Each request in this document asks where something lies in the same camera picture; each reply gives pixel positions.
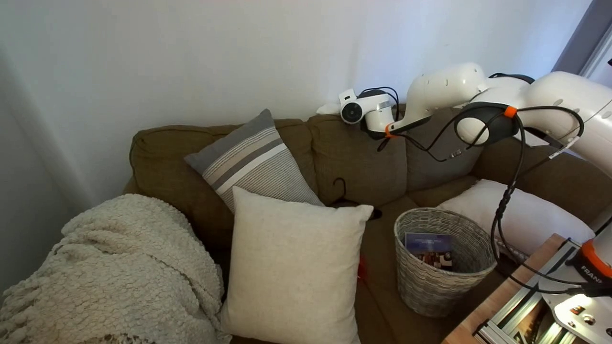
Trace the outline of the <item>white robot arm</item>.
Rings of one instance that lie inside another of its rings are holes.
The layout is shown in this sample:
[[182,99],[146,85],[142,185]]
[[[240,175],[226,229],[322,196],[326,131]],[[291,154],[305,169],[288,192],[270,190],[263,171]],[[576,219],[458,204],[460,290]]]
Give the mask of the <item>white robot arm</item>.
[[456,106],[456,135],[469,146],[536,129],[559,145],[553,156],[575,150],[612,173],[612,89],[590,78],[553,70],[538,80],[523,74],[488,76],[477,62],[452,64],[418,76],[404,116],[395,118],[389,95],[358,99],[370,131],[400,133]]

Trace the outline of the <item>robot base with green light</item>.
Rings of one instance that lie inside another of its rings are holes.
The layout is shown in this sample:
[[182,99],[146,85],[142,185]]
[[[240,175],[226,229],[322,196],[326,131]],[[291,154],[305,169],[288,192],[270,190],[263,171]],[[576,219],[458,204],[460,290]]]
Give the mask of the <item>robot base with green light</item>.
[[485,344],[612,344],[612,227],[557,252],[477,330]]

